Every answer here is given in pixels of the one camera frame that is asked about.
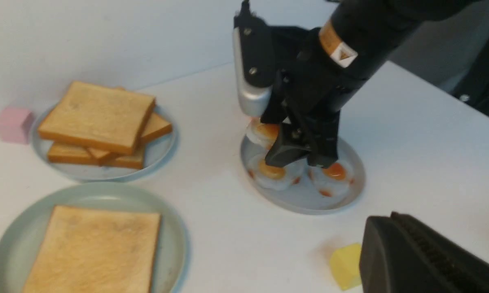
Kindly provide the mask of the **left gripper own finger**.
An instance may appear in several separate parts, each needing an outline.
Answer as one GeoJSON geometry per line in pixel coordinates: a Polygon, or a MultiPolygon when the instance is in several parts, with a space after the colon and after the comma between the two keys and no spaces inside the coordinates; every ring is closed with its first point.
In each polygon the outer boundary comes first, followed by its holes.
{"type": "Polygon", "coordinates": [[[364,293],[489,293],[489,263],[412,215],[366,219],[364,293]]]}

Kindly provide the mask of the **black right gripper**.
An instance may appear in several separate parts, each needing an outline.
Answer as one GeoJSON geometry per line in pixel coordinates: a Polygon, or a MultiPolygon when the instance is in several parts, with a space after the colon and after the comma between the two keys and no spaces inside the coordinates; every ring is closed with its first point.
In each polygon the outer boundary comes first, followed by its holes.
{"type": "Polygon", "coordinates": [[[368,73],[338,65],[322,48],[319,31],[272,28],[278,72],[261,122],[279,124],[279,129],[265,156],[269,166],[300,160],[320,168],[333,165],[338,160],[341,108],[369,79],[368,73]],[[283,122],[287,118],[291,124],[283,122]]]}

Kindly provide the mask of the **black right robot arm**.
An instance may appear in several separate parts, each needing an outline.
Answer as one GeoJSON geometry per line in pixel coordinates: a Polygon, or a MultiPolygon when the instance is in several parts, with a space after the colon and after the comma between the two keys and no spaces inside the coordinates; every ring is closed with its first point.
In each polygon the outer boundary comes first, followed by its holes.
{"type": "Polygon", "coordinates": [[[344,0],[320,28],[305,32],[289,55],[276,56],[272,98],[261,116],[277,124],[265,163],[338,160],[343,106],[424,22],[456,15],[471,0],[344,0]]]}

